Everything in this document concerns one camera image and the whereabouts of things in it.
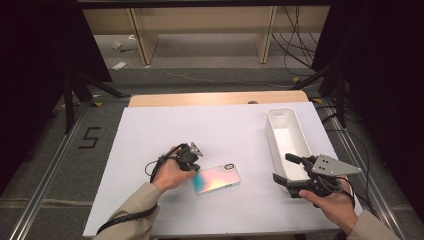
white tabletop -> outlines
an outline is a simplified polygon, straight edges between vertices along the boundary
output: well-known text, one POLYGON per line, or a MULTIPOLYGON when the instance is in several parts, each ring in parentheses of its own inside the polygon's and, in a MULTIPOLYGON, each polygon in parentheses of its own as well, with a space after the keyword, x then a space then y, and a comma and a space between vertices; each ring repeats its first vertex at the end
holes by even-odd
MULTIPOLYGON (((273 182, 265 124, 271 108, 296 111, 313 155, 337 158, 311 103, 126 108, 84 231, 93 237, 109 216, 149 176, 147 163, 180 143, 194 142, 202 169, 233 163, 237 186, 198 196, 191 181, 167 191, 153 237, 305 233, 338 229, 303 199, 292 199, 273 182)), ((357 201, 355 211, 362 208, 357 201)))

beige sleeve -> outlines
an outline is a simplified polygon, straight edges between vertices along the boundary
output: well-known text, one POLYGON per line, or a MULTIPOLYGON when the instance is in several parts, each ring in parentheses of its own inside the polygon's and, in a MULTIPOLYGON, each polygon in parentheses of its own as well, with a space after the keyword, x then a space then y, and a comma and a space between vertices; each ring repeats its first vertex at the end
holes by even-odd
POLYGON ((399 239, 390 229, 388 229, 380 220, 370 212, 364 210, 359 215, 348 240, 394 240, 399 239))
MULTIPOLYGON (((109 220, 124 216, 127 214, 133 214, 138 212, 143 212, 151 209, 157 201, 161 193, 159 189, 151 184, 145 183, 141 186, 133 195, 131 195, 127 201, 118 208, 115 213, 109 218, 109 220)), ((95 240, 107 240, 107 239, 122 239, 122 240, 132 240, 132 239, 146 239, 150 237, 150 230, 152 228, 153 222, 156 219, 156 216, 159 212, 159 207, 156 211, 147 218, 141 218, 136 220, 131 220, 123 223, 118 223, 109 228, 103 230, 99 235, 97 235, 95 240)))

white container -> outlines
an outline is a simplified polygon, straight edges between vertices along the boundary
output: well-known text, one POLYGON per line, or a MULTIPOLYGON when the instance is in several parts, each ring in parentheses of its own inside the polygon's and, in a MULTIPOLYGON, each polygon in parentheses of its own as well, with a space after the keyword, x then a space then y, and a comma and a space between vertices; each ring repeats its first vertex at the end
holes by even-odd
POLYGON ((296 112, 291 108, 269 109, 265 130, 275 173, 291 181, 309 179, 303 164, 285 159, 286 153, 299 157, 311 156, 296 112))

human hand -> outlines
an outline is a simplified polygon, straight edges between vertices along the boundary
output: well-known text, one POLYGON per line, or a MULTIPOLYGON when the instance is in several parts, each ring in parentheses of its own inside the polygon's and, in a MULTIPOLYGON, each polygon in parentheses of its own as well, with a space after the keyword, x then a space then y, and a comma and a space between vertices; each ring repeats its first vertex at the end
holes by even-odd
POLYGON ((164 193, 169 189, 178 187, 185 180, 194 177, 195 173, 194 170, 181 170, 175 159, 168 159, 156 172, 153 184, 159 188, 161 193, 164 193))
MULTIPOLYGON (((344 190, 350 193, 348 183, 344 180, 338 181, 342 183, 344 190)), ((313 192, 302 190, 299 192, 299 196, 321 208, 325 216, 337 224, 348 236, 358 221, 351 199, 343 193, 332 193, 327 197, 319 197, 313 192)))

iridescent phone case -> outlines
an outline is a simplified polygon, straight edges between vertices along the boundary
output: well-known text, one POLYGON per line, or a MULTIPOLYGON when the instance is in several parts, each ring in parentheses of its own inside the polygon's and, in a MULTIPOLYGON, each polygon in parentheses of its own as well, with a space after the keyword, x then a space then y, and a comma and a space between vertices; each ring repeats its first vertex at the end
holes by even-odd
POLYGON ((193 178, 196 194, 228 188, 239 182, 240 176, 234 164, 225 164, 199 171, 193 178))

